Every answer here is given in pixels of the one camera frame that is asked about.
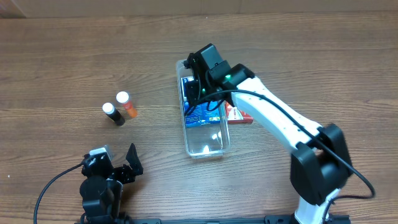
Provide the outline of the red medicine box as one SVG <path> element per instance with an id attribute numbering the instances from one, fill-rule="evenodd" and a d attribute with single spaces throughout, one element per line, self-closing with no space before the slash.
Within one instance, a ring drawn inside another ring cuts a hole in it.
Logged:
<path id="1" fill-rule="evenodd" d="M 244 111 L 231 106 L 228 102 L 225 104 L 226 117 L 229 124 L 251 124 L 254 119 Z"/>

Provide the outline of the clear plastic container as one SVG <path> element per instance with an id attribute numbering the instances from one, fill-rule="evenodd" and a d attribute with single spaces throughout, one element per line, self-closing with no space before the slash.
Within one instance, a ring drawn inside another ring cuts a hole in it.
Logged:
<path id="1" fill-rule="evenodd" d="M 183 65 L 183 60 L 176 63 L 178 97 L 180 111 L 182 115 L 182 129 L 187 154 L 192 158 L 203 158 L 222 156 L 230 149 L 230 140 L 228 132 L 228 120 L 226 117 L 225 104 L 218 104 L 210 111 L 219 109 L 220 123 L 207 124 L 194 128 L 186 128 L 183 121 L 186 110 L 189 109 L 188 101 L 183 100 L 181 78 L 193 76 L 192 71 Z"/>

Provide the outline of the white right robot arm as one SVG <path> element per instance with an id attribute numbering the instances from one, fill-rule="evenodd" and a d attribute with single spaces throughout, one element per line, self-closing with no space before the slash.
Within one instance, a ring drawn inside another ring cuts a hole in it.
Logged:
<path id="1" fill-rule="evenodd" d="M 230 147 L 225 104 L 247 113 L 286 148 L 290 181 L 299 194 L 294 213 L 255 218 L 255 223 L 349 223 L 329 208 L 353 173 L 345 137 L 273 95 L 250 69 L 231 66 L 208 44 L 176 64 L 182 127 L 193 158 L 220 156 Z"/>

